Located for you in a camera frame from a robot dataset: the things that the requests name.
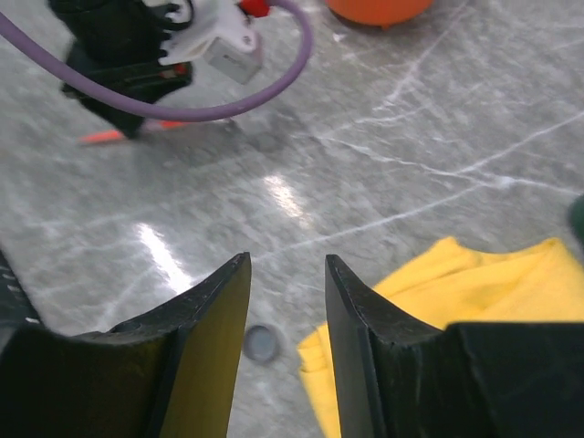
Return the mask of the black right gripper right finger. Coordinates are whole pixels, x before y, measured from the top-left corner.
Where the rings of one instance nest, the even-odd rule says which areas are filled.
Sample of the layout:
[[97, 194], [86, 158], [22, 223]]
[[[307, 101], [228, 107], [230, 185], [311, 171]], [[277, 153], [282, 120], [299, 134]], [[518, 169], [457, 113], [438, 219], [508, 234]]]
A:
[[579, 323], [433, 328], [326, 258], [326, 310], [345, 437], [580, 437]]

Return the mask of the orange pen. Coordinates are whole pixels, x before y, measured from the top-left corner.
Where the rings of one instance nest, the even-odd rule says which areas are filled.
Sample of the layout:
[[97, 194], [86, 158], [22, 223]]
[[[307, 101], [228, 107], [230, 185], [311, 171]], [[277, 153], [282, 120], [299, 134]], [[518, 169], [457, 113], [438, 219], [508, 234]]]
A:
[[[148, 120], [146, 121], [140, 130], [138, 131], [138, 136], [141, 134], [156, 132], [156, 131], [164, 131], [164, 130], [173, 130], [178, 129], [181, 127], [187, 126], [187, 122], [180, 122], [180, 121], [169, 121], [169, 120]], [[127, 140], [128, 137], [125, 137], [124, 134], [118, 130], [105, 130], [102, 132], [92, 133], [78, 139], [79, 143], [82, 145], [93, 145], [93, 144], [102, 144], [114, 141], [123, 141]]]

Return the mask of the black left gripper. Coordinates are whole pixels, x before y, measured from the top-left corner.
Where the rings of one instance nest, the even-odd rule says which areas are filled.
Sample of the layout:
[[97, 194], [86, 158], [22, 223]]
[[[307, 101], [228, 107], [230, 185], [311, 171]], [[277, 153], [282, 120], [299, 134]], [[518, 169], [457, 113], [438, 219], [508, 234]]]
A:
[[66, 64], [124, 96], [156, 103], [193, 82], [193, 66], [164, 66], [162, 44], [194, 21], [191, 1], [148, 6], [143, 1], [50, 1], [73, 35]]

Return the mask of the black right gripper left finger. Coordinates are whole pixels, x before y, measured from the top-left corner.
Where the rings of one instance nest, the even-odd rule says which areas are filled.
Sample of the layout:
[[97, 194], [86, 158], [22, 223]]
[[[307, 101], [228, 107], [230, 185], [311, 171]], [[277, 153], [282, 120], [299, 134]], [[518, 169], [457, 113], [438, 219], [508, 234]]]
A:
[[251, 289], [235, 255], [107, 332], [1, 335], [4, 437], [224, 437]]

